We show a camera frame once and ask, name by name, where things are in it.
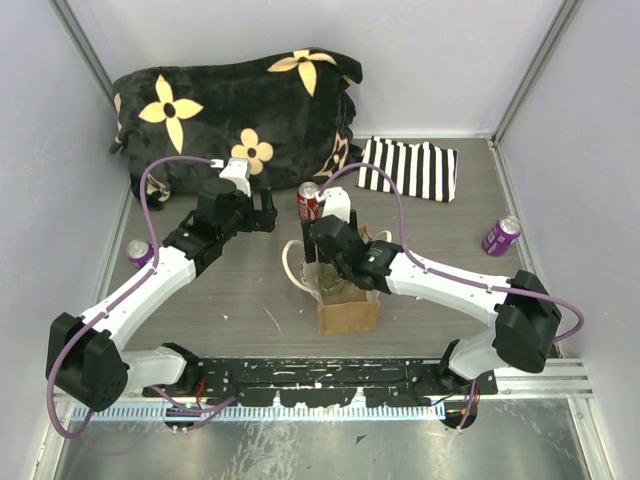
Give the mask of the red soda can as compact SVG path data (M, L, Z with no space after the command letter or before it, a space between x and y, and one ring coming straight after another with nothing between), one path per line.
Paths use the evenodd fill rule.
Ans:
M299 186L297 190L297 205L302 222L316 220L321 216L322 208L317 198L319 190L319 185L312 181L304 182Z

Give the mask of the burlap canvas tote bag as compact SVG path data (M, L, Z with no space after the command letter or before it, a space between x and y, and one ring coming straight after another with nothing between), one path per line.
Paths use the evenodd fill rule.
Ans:
M281 251L282 268L296 288L315 300L318 330L321 334L363 333L377 328L381 308L379 292L362 290L346 281L339 293L323 295L317 284L320 254L316 250L317 261L306 264L303 251L299 270L295 273L289 264L289 251L293 247L303 249L302 240L292 239L285 244Z

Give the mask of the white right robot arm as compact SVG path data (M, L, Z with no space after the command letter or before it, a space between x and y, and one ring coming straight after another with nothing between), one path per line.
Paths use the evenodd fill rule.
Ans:
M399 244L366 241L334 215L306 223L303 239L321 263L362 290L427 300L485 325L447 346L435 374L447 392L465 393L479 376L502 367L544 370L561 313L536 275L520 270L513 277L485 277L433 262Z

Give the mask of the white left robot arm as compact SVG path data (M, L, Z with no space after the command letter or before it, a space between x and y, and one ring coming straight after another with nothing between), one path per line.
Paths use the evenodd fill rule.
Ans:
M195 393L204 375L201 360L174 343L125 351L141 325L174 293L200 276L240 232L271 232L277 210L270 190L261 205L237 182L207 181L191 210L153 258L119 289L79 316L60 314L51 324L45 376L93 412L129 391L167 386L178 396Z

